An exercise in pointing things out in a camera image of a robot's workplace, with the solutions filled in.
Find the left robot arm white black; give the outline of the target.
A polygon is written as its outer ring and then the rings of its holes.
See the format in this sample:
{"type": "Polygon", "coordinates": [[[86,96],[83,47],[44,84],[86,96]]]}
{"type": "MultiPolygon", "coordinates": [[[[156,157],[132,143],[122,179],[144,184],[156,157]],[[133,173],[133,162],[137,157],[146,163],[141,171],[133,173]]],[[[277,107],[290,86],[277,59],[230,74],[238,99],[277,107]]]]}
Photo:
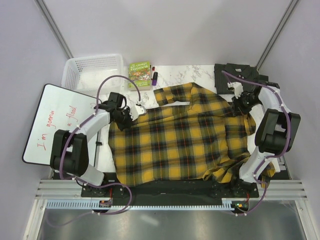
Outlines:
{"type": "Polygon", "coordinates": [[[104,181],[105,174],[90,164],[89,141],[110,123],[116,123],[119,130],[129,129],[139,116],[146,113],[141,104],[132,107],[120,93],[111,92],[108,100],[97,103],[94,112],[76,126],[73,131],[59,129],[54,133],[50,155],[50,167],[61,175],[68,174],[92,185],[92,191],[99,197],[106,196],[110,185],[104,181]]]}

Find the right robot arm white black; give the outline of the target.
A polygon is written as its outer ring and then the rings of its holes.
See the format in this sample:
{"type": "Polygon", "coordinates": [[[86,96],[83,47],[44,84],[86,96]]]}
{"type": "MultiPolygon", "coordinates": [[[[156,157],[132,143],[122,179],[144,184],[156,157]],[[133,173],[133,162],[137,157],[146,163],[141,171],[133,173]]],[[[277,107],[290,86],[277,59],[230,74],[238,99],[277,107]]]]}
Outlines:
{"type": "Polygon", "coordinates": [[[235,197],[247,191],[247,183],[257,182],[269,167],[276,173],[281,171],[278,158],[292,148],[301,116],[293,113],[284,103],[280,87],[274,82],[251,82],[236,78],[228,81],[227,87],[234,93],[233,108],[237,114],[248,114],[252,107],[262,105],[264,116],[255,133],[255,149],[246,163],[239,169],[239,178],[229,184],[235,197]]]}

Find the yellow plaid long sleeve shirt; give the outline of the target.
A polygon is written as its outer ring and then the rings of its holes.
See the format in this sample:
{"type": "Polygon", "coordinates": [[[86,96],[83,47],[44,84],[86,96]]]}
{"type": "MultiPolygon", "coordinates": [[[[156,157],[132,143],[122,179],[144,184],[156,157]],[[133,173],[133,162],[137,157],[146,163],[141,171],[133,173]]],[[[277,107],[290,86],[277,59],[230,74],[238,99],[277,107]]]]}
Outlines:
{"type": "Polygon", "coordinates": [[[130,128],[109,128],[117,179],[129,187],[159,180],[230,183],[250,157],[250,114],[234,115],[221,96],[190,82],[154,91],[158,107],[130,128]]]}

